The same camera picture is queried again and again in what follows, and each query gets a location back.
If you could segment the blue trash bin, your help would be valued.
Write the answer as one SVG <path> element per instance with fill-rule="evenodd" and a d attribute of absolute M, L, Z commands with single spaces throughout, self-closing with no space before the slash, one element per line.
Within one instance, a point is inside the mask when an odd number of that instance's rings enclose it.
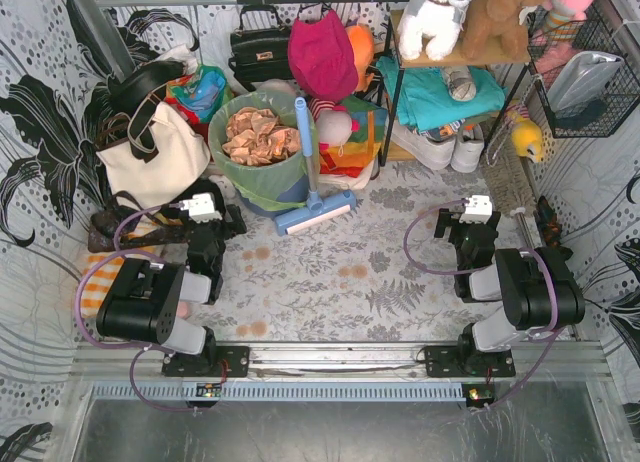
<path fill-rule="evenodd" d="M 251 192 L 243 187 L 236 187 L 236 193 L 243 204 L 253 213 L 273 219 L 293 209 L 299 208 L 307 200 L 309 182 L 302 175 L 296 182 L 285 188 L 283 183 L 270 184 L 259 193 Z"/>

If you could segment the blue floor squeegee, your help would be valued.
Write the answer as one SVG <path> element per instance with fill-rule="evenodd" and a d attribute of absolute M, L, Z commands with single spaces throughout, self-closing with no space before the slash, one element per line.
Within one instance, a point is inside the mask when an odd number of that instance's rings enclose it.
<path fill-rule="evenodd" d="M 356 197 L 351 190 L 345 190 L 325 198 L 319 195 L 317 170 L 313 160 L 314 146 L 310 112 L 303 97 L 297 97 L 294 106 L 302 153 L 307 166 L 309 190 L 306 202 L 302 207 L 274 218 L 276 232 L 280 236 L 295 234 L 323 221 L 351 212 L 357 204 Z"/>

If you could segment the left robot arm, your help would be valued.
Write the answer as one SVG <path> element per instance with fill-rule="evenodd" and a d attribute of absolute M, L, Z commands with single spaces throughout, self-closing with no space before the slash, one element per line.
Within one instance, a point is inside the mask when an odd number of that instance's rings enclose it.
<path fill-rule="evenodd" d="M 212 330 L 179 317 L 178 306 L 216 302 L 226 241 L 245 232 L 240 208 L 229 205 L 219 219 L 187 224 L 185 264 L 125 260 L 96 316 L 99 335 L 149 343 L 215 364 Z"/>

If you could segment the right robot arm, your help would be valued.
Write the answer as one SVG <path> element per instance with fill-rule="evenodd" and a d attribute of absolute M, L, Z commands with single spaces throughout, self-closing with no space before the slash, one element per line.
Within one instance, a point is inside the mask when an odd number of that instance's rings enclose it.
<path fill-rule="evenodd" d="M 582 322 L 585 300 L 563 256 L 550 247 L 495 247 L 497 211 L 439 210 L 434 236 L 454 246 L 456 295 L 465 303 L 499 302 L 486 319 L 458 337 L 463 357 L 505 353 L 523 340 L 546 341 Z"/>

